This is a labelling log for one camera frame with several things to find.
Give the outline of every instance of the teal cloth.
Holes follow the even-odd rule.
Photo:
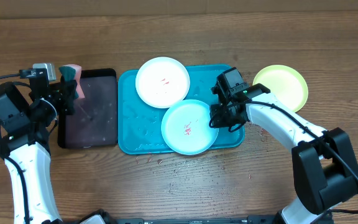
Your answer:
[[[59,71],[62,74],[65,81],[74,80],[75,73],[76,73],[74,68],[71,68],[69,66],[62,66],[59,68]],[[77,99],[78,97],[79,97],[78,93],[77,91],[75,91],[74,99]]]

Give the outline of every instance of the yellow plate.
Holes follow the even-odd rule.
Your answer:
[[[295,69],[285,65],[271,65],[262,69],[253,85],[261,83],[270,89],[286,107],[297,112],[308,99],[308,85]]]

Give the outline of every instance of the tray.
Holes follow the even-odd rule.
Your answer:
[[[211,93],[211,87],[216,77],[229,68],[225,64],[186,66],[190,89],[185,100],[217,103],[218,96]],[[137,71],[128,70],[118,80],[118,145],[131,155],[173,152],[161,134],[161,121],[167,109],[153,108],[141,100],[135,88]],[[245,132],[244,128],[233,133],[221,128],[209,149],[236,147],[244,140]]]

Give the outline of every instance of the sponge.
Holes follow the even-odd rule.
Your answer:
[[[59,68],[65,81],[76,80],[77,88],[75,89],[75,99],[85,98],[84,92],[80,86],[81,70],[81,66],[74,64],[64,65]]]

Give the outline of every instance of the wooden table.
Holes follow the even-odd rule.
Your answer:
[[[227,63],[250,83],[267,65],[297,69],[309,87],[299,114],[344,129],[358,160],[358,11],[0,20],[0,75],[36,62],[122,74],[157,56]],[[68,150],[56,141],[54,132],[51,180],[66,219],[99,208],[121,218],[243,217],[274,214],[295,197],[291,155],[254,125],[235,149],[153,155],[149,163],[144,155],[139,164],[118,146]],[[358,209],[358,196],[341,207]],[[11,181],[0,159],[0,223],[12,218]],[[335,220],[358,223],[358,215]]]

